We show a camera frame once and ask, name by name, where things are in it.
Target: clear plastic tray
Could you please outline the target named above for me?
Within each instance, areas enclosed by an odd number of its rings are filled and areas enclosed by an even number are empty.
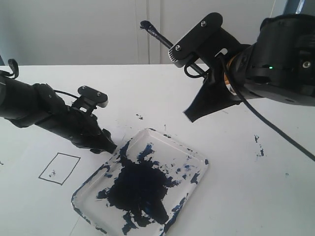
[[[74,210],[110,236],[162,236],[209,167],[191,148],[145,129],[73,194]]]

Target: black outline square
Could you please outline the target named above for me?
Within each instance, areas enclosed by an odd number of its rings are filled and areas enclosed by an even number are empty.
[[[55,160],[55,158],[59,155],[65,155],[65,156],[71,156],[71,157],[75,157],[75,158],[78,158],[78,161],[77,163],[75,163],[74,167],[72,168],[72,170],[70,171],[69,175],[64,179],[64,181],[62,183],[59,183],[59,182],[56,182],[56,181],[53,181],[53,180],[48,180],[48,179],[45,179],[45,178],[41,178],[41,175],[45,172],[45,170],[47,170],[47,168],[49,167],[49,165]],[[64,182],[69,178],[69,176],[72,174],[74,168],[77,166],[77,164],[79,163],[80,161],[80,157],[77,157],[77,156],[72,156],[72,155],[68,155],[68,154],[64,154],[64,153],[61,153],[61,152],[57,152],[56,156],[48,163],[48,165],[46,166],[46,168],[43,170],[43,172],[39,175],[39,179],[42,179],[42,180],[45,180],[45,181],[48,181],[48,182],[52,182],[52,183],[57,183],[57,184],[60,184],[61,186],[64,184]]]

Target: metal screw head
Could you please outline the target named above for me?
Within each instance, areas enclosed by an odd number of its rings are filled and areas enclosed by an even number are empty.
[[[303,63],[303,68],[309,68],[311,66],[311,63],[309,61],[305,61]]]

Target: black cable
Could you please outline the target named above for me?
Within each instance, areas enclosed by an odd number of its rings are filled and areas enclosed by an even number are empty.
[[[68,93],[68,92],[64,92],[64,91],[59,91],[59,90],[54,90],[55,93],[61,93],[61,94],[64,94],[64,95],[67,95],[67,96],[70,96],[70,97],[73,97],[75,99],[78,99],[79,97],[77,97],[76,95],[73,95],[71,93]]]
[[[311,160],[315,161],[315,156],[312,153],[310,153],[308,150],[306,150],[304,147],[302,147],[300,144],[298,144],[296,141],[294,141],[292,138],[290,138],[287,134],[285,134],[282,130],[280,130],[278,127],[276,127],[273,123],[271,123],[269,120],[267,120],[262,114],[260,114],[254,107],[251,106],[251,104],[246,100],[246,98],[238,90],[234,80],[232,79],[232,76],[230,75],[229,70],[226,67],[226,62],[225,62],[223,55],[218,55],[218,57],[222,62],[224,72],[225,72],[228,80],[230,81],[232,88],[234,89],[237,96],[241,99],[241,101],[247,106],[247,108],[251,112],[253,112],[262,122],[264,122],[266,125],[268,125],[270,128],[272,128],[278,134],[280,134],[285,140],[287,140],[289,143],[291,143],[293,146],[295,146],[297,149],[299,149],[301,152],[303,152],[305,155],[307,155]]]
[[[202,74],[199,74],[199,75],[191,75],[191,74],[189,74],[189,72],[187,71],[188,67],[190,67],[190,65],[187,63],[187,64],[184,66],[184,72],[185,72],[185,74],[186,74],[188,77],[193,78],[193,79],[198,79],[198,78],[207,76],[207,75],[211,72],[211,69],[208,69],[207,71],[203,72]]]

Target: white tabletop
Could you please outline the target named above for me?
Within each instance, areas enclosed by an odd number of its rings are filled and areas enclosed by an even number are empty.
[[[151,127],[208,157],[208,172],[168,236],[314,234],[315,163],[243,104],[190,123],[182,111],[200,89],[201,79],[187,78],[173,65],[21,66],[18,79],[73,94],[82,85],[108,94],[109,105],[95,114],[119,145]],[[267,99],[251,103],[315,153],[315,108]],[[0,235],[99,236],[73,211],[70,199],[111,155],[77,149],[36,126],[19,129],[4,119],[0,126]],[[43,143],[50,144],[47,150]],[[48,164],[43,152],[63,149],[81,157],[66,183],[38,179]],[[259,156],[261,149],[264,156]]]

